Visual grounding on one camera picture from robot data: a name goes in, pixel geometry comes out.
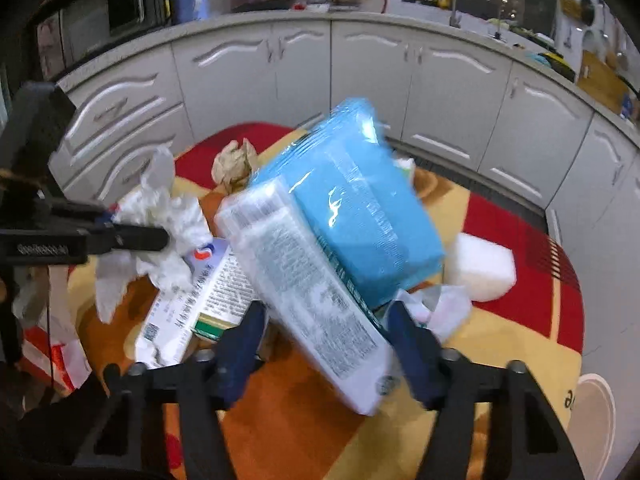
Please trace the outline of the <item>white medicine box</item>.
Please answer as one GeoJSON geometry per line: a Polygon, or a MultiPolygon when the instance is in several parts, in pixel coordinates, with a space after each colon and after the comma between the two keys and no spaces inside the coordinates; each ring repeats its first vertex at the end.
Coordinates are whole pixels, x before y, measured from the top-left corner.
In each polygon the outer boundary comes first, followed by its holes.
{"type": "Polygon", "coordinates": [[[192,284],[156,295],[134,343],[134,360],[151,370],[181,363],[194,337],[217,341],[257,298],[228,240],[212,238],[186,263],[192,284]]]}

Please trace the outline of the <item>small crumpled wrapper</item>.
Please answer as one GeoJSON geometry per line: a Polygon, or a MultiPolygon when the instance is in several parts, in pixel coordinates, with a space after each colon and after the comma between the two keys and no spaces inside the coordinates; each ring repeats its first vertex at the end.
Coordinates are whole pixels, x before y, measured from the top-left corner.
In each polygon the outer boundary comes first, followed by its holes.
{"type": "Polygon", "coordinates": [[[446,342],[466,321],[472,302],[463,286],[435,285],[416,292],[398,290],[395,300],[404,304],[414,324],[446,342]]]}

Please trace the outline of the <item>red white plastic bag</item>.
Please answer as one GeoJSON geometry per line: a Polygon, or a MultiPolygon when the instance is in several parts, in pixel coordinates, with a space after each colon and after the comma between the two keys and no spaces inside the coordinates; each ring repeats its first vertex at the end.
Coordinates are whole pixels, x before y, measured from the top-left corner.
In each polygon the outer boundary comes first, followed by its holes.
{"type": "Polygon", "coordinates": [[[24,326],[21,360],[29,373],[61,396],[77,390],[91,373],[72,313],[69,275],[67,266],[47,268],[41,312],[36,322],[24,326]]]}

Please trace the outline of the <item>white kitchen cabinets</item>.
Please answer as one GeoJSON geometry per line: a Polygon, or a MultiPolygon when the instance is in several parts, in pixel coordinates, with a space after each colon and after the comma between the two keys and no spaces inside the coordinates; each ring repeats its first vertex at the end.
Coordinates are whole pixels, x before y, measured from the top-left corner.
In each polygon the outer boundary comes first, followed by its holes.
{"type": "Polygon", "coordinates": [[[582,366],[613,389],[617,476],[639,447],[639,133],[519,50],[376,13],[270,11],[169,26],[60,79],[77,114],[50,168],[73,198],[134,186],[153,148],[240,122],[309,126],[364,96],[391,138],[542,208],[586,306],[582,366]]]}

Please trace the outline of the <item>crumpled brown paper ball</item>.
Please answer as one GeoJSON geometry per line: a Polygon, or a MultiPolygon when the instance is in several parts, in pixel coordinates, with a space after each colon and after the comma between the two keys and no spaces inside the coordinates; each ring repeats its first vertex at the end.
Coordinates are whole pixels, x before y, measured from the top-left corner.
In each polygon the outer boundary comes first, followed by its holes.
{"type": "Polygon", "coordinates": [[[212,178],[224,192],[231,194],[245,188],[259,168],[258,154],[249,140],[229,142],[214,159],[212,178]]]}

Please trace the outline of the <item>blue water jug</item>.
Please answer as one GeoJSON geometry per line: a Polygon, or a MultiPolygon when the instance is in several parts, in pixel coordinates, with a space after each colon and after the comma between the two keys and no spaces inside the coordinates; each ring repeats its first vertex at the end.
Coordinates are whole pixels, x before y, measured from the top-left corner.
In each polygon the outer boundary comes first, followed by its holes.
{"type": "Polygon", "coordinates": [[[178,24],[208,20],[208,0],[176,0],[175,14],[178,24]]]}

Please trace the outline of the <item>white sponge block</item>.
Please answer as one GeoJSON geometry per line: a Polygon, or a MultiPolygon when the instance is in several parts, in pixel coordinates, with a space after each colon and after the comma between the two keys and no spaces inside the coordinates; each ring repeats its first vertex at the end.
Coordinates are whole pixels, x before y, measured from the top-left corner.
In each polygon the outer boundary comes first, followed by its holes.
{"type": "Polygon", "coordinates": [[[446,285],[463,286],[472,301],[494,301],[516,283],[511,249],[466,233],[459,233],[447,249],[446,285]]]}

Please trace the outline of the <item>beige round trash bin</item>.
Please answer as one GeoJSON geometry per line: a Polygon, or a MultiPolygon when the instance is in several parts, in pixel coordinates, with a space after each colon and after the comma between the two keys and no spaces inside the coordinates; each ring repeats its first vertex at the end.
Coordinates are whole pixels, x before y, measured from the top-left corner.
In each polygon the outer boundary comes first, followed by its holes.
{"type": "Polygon", "coordinates": [[[616,408],[613,391],[598,374],[578,378],[567,435],[586,479],[600,479],[611,456],[616,408]]]}

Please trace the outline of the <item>black microwave oven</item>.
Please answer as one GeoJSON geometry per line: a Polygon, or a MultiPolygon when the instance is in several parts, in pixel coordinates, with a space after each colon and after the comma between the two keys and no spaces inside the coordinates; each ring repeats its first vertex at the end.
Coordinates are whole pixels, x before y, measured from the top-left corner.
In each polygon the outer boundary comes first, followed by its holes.
{"type": "Polygon", "coordinates": [[[53,80],[89,58],[175,24],[175,0],[46,0],[30,22],[39,73],[53,80]]]}

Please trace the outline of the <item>wooden cutting board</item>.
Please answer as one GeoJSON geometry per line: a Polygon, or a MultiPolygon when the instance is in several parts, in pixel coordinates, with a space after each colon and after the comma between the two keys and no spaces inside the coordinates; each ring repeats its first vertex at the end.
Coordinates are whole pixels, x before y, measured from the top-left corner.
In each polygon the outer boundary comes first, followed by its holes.
{"type": "Polygon", "coordinates": [[[600,61],[594,53],[582,51],[582,65],[577,85],[600,104],[619,115],[628,87],[612,68],[600,61]]]}

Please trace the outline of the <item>dark ribbed floor mat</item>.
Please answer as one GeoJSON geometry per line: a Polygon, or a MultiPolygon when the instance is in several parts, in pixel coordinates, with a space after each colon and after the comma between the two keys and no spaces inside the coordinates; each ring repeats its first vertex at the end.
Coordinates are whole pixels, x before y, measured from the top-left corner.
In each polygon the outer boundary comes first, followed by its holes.
{"type": "Polygon", "coordinates": [[[544,211],[529,203],[518,194],[508,190],[503,185],[498,184],[482,176],[476,171],[465,168],[456,162],[450,162],[438,155],[425,151],[423,148],[387,138],[390,147],[398,151],[401,155],[411,156],[416,160],[416,164],[425,170],[434,172],[439,177],[444,177],[462,188],[483,197],[488,202],[515,214],[536,230],[548,234],[548,223],[544,211]]]}

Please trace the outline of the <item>green white tissue pack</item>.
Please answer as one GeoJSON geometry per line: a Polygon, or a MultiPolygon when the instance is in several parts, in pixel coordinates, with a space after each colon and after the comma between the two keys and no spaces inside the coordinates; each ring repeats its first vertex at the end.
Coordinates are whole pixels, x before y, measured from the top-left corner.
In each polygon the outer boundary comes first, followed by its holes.
{"type": "Polygon", "coordinates": [[[414,173],[416,172],[416,163],[411,157],[397,157],[394,159],[394,165],[398,168],[410,186],[413,186],[414,173]]]}

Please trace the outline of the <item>white tissue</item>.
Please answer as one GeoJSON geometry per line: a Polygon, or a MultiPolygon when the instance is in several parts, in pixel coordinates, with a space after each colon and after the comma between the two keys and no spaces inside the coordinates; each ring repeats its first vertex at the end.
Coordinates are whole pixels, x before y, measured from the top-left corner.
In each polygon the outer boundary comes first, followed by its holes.
{"type": "Polygon", "coordinates": [[[112,322],[130,282],[146,276],[161,292],[189,288],[193,271],[188,252],[204,246],[209,231],[200,202],[192,195],[172,195],[175,162],[169,148],[158,148],[140,184],[117,206],[114,226],[120,245],[96,264],[96,312],[112,322]]]}

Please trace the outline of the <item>blue wet wipes pack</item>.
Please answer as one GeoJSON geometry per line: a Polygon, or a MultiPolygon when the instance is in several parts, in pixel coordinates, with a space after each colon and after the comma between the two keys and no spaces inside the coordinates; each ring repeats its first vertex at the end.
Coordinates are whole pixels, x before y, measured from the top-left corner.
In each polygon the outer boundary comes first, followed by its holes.
{"type": "Polygon", "coordinates": [[[373,105],[338,104],[226,198],[215,222],[288,336],[351,410],[372,415],[399,375],[378,310],[444,258],[373,105]]]}

